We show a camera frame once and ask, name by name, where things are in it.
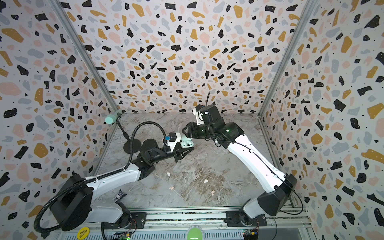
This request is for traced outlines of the mint green charging case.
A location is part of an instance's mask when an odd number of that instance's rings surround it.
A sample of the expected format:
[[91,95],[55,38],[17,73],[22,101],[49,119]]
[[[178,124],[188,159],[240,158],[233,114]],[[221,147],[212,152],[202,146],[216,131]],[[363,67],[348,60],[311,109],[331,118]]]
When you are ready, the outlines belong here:
[[192,140],[181,140],[182,148],[192,148],[194,147],[194,142]]

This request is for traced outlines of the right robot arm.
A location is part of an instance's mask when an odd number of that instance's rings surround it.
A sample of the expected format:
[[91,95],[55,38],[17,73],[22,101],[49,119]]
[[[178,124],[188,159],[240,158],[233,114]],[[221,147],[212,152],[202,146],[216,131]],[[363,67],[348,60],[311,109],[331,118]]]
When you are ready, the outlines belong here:
[[264,192],[248,200],[239,209],[243,225],[250,226],[261,215],[276,216],[295,192],[297,179],[274,167],[251,143],[245,132],[234,122],[225,123],[215,105],[198,105],[193,114],[196,122],[188,123],[183,134],[189,139],[212,140],[234,154],[251,171]]

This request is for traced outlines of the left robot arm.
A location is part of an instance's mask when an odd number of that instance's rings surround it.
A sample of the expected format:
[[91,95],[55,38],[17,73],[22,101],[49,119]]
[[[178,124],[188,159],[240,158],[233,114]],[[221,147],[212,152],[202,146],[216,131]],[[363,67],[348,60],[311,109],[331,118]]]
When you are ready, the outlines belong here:
[[60,189],[61,196],[49,207],[62,231],[70,231],[83,223],[116,223],[130,212],[122,204],[100,205],[95,199],[121,186],[140,181],[155,170],[155,164],[173,158],[182,160],[194,149],[192,140],[169,142],[160,148],[154,139],[144,141],[139,154],[128,168],[82,178],[75,174]]

